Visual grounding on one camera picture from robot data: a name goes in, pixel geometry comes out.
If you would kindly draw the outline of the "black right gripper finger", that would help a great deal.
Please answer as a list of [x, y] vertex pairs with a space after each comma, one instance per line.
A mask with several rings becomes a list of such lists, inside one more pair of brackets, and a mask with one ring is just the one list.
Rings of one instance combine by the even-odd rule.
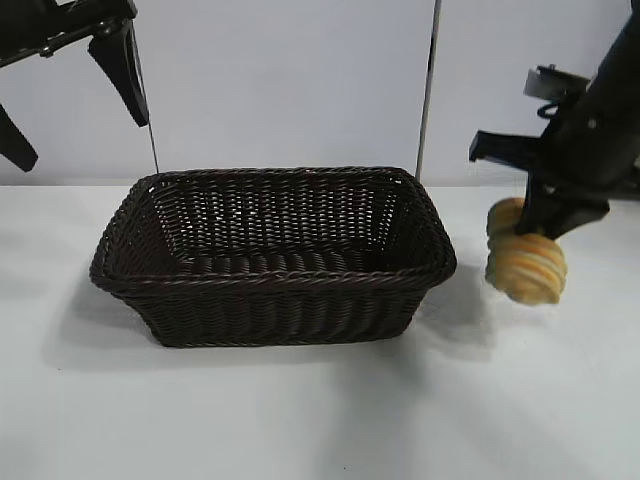
[[545, 223], [545, 236], [558, 239], [584, 225], [601, 221], [608, 213], [608, 202], [563, 203]]
[[552, 197], [541, 182], [528, 182], [520, 219], [515, 226], [517, 235], [546, 234], [545, 224], [552, 213]]

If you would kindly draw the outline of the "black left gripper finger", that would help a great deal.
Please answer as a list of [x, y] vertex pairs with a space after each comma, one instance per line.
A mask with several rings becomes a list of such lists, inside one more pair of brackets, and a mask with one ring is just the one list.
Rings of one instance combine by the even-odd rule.
[[134, 122], [147, 126], [149, 110], [139, 78], [133, 21], [123, 20], [108, 33], [95, 35], [88, 52], [120, 95]]
[[3, 106], [0, 106], [1, 155], [23, 172], [33, 170], [38, 154], [17, 128]]

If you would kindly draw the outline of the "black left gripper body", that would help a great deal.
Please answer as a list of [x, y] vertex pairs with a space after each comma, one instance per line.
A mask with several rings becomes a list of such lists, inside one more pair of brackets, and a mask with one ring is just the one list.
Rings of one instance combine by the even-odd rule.
[[134, 2], [3, 1], [1, 3], [1, 65], [33, 55], [50, 57], [88, 36], [108, 35], [137, 16]]

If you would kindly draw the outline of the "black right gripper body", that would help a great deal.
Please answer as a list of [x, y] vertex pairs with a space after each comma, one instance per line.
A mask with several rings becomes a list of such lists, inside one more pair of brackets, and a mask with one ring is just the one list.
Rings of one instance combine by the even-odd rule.
[[563, 203], [639, 197], [637, 79], [529, 79], [524, 93], [543, 101], [540, 136], [478, 131], [469, 160], [486, 160], [528, 174]]

